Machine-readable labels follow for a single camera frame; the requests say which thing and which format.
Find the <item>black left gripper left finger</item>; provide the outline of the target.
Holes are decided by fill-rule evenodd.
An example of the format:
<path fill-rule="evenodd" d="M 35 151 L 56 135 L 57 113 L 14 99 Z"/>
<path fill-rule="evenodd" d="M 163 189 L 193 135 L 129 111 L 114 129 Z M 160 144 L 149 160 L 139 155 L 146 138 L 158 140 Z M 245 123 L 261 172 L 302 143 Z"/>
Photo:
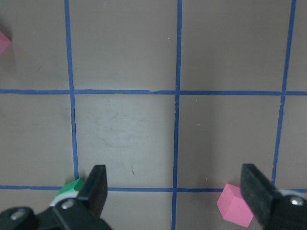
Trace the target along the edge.
<path fill-rule="evenodd" d="M 95 165 L 77 195 L 97 218 L 101 216 L 107 198 L 107 175 L 105 165 Z"/>

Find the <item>green cube near left arm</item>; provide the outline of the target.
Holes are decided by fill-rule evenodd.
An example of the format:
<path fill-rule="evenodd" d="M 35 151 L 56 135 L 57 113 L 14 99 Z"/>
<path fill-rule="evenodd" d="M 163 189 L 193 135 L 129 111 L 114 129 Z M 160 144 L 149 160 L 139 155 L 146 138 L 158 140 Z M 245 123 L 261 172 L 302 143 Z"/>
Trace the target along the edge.
<path fill-rule="evenodd" d="M 79 178 L 72 182 L 65 184 L 56 197 L 75 197 L 84 185 L 83 179 Z"/>

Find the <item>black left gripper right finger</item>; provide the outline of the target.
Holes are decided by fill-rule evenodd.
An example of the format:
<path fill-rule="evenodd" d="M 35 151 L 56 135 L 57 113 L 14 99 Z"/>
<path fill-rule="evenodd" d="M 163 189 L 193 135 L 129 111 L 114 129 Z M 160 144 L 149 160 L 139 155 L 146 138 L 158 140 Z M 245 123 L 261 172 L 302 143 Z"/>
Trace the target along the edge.
<path fill-rule="evenodd" d="M 279 202 L 283 195 L 251 163 L 242 164 L 240 192 L 258 223 L 265 228 L 272 217 L 274 205 Z"/>

